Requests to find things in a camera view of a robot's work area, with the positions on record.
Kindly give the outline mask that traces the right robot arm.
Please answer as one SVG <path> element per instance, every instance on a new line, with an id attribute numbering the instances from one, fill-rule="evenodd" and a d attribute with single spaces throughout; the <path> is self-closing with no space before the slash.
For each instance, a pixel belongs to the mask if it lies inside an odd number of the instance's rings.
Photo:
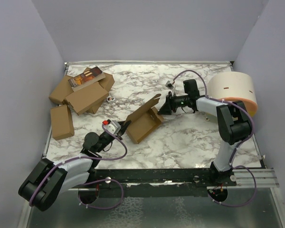
<path id="1" fill-rule="evenodd" d="M 217 118 L 218 131 L 222 139 L 219 152 L 210 165 L 209 181 L 219 186 L 232 175 L 232 164 L 240 145 L 251 137 L 253 126 L 250 115 L 242 101 L 217 101 L 200 95 L 194 79 L 183 81 L 185 95 L 169 92 L 159 115 L 171 115 L 178 108 L 189 107 L 193 112 L 205 112 Z"/>

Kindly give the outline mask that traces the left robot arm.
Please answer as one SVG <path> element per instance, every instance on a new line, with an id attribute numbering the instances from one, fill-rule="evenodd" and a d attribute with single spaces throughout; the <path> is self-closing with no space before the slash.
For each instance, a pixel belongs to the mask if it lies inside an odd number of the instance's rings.
<path id="1" fill-rule="evenodd" d="M 122 135 L 130 124 L 130 120 L 105 120 L 100 135 L 89 132 L 85 136 L 83 148 L 77 156 L 57 162 L 47 158 L 40 160 L 21 184 L 18 194 L 31 207 L 45 211 L 53 205 L 60 193 L 77 185 L 87 188 L 93 186 L 95 175 L 91 171 L 104 160 L 99 153 L 112 145 L 114 140 L 121 143 Z"/>

